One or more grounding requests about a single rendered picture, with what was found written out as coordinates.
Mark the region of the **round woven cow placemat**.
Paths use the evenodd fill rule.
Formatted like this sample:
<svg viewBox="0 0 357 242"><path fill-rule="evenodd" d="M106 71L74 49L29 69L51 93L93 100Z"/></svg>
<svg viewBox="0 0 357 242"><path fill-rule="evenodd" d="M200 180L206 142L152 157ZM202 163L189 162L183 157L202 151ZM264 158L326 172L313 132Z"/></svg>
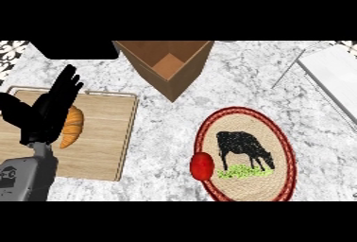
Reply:
<svg viewBox="0 0 357 242"><path fill-rule="evenodd" d="M286 201L295 188L295 156L286 135L259 112L245 107L205 119L193 151L211 170L203 188L217 201Z"/></svg>

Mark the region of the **black appliance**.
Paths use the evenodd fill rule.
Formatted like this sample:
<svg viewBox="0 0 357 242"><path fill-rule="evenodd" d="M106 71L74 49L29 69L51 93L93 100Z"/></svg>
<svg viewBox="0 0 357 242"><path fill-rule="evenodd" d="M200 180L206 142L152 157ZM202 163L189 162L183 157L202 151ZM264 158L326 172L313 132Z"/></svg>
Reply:
<svg viewBox="0 0 357 242"><path fill-rule="evenodd" d="M118 58L110 41L31 41L43 56L50 60L113 60Z"/></svg>

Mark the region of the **red round squash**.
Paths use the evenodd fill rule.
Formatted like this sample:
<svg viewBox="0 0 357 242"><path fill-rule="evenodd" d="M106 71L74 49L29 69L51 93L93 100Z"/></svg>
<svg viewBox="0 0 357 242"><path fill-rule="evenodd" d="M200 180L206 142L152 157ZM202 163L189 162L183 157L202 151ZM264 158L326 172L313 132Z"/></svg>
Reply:
<svg viewBox="0 0 357 242"><path fill-rule="evenodd" d="M196 152L190 161L190 173L196 180L206 181L214 174L215 164L206 152Z"/></svg>

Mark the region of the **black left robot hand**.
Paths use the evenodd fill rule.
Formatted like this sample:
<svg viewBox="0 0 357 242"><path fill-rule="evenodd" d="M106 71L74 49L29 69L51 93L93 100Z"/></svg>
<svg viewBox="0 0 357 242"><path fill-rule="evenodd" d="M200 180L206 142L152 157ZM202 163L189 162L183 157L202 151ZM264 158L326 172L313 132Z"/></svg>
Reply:
<svg viewBox="0 0 357 242"><path fill-rule="evenodd" d="M0 113L3 120L20 129L19 144L34 142L50 145L59 138L63 122L84 83L69 64L62 70L50 91L44 93L32 106L13 95L0 93Z"/></svg>

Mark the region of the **brown cardboard box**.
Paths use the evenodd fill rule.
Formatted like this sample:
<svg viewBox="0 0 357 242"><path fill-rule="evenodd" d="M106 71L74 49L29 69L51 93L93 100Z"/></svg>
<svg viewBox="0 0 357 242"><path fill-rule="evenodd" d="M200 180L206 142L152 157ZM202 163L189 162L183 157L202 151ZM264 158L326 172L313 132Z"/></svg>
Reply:
<svg viewBox="0 0 357 242"><path fill-rule="evenodd" d="M200 75L212 41L113 41L140 77L174 101Z"/></svg>

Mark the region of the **pale wooden cutting board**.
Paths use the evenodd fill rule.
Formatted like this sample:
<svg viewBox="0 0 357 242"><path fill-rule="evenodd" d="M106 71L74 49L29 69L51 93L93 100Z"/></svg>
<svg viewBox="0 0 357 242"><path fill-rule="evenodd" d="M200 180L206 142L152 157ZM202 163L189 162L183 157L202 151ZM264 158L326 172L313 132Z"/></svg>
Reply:
<svg viewBox="0 0 357 242"><path fill-rule="evenodd" d="M118 181L136 119L138 98L134 94L85 91L74 106L84 114L84 129L74 144L60 148L53 143L59 159L57 176Z"/></svg>

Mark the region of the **orange croissant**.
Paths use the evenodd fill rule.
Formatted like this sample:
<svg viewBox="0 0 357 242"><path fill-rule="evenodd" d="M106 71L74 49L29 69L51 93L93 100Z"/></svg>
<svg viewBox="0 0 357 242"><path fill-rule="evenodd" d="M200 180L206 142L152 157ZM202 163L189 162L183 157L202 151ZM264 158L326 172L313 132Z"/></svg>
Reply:
<svg viewBox="0 0 357 242"><path fill-rule="evenodd" d="M63 122L63 129L62 129L62 142L60 142L60 148L66 148L72 145L72 143L77 141L84 128L84 113L82 111L75 107L71 106L68 110L66 119Z"/></svg>

